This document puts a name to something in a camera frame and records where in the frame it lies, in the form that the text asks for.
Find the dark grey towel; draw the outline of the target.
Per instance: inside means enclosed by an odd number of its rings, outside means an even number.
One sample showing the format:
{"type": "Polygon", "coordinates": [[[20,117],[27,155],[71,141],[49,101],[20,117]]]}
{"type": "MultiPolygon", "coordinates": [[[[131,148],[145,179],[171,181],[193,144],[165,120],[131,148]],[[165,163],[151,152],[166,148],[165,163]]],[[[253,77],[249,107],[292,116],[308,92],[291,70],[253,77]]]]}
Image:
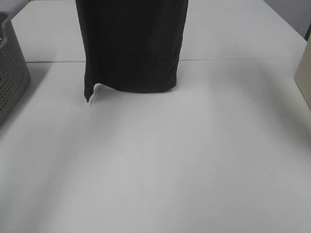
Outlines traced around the dark grey towel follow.
{"type": "Polygon", "coordinates": [[[78,0],[86,66],[84,97],[96,84],[161,93],[177,83],[186,0],[78,0]]]}

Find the grey perforated plastic basket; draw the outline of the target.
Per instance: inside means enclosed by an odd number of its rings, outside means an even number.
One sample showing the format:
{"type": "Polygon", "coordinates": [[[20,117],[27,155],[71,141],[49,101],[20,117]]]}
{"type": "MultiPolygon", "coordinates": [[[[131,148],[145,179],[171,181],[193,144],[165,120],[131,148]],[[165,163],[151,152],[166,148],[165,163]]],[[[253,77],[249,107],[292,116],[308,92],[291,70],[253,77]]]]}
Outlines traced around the grey perforated plastic basket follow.
{"type": "Polygon", "coordinates": [[[3,123],[27,90],[31,76],[9,12],[0,13],[0,122],[3,123]]]}

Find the beige box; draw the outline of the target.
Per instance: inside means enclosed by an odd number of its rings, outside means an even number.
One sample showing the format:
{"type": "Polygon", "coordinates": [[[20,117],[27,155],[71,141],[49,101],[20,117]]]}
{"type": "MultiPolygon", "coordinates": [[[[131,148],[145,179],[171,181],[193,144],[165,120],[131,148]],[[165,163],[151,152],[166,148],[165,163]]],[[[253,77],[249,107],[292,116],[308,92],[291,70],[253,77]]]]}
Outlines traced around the beige box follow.
{"type": "Polygon", "coordinates": [[[311,108],[311,40],[306,44],[304,53],[300,60],[294,80],[306,101],[309,109],[311,108]]]}

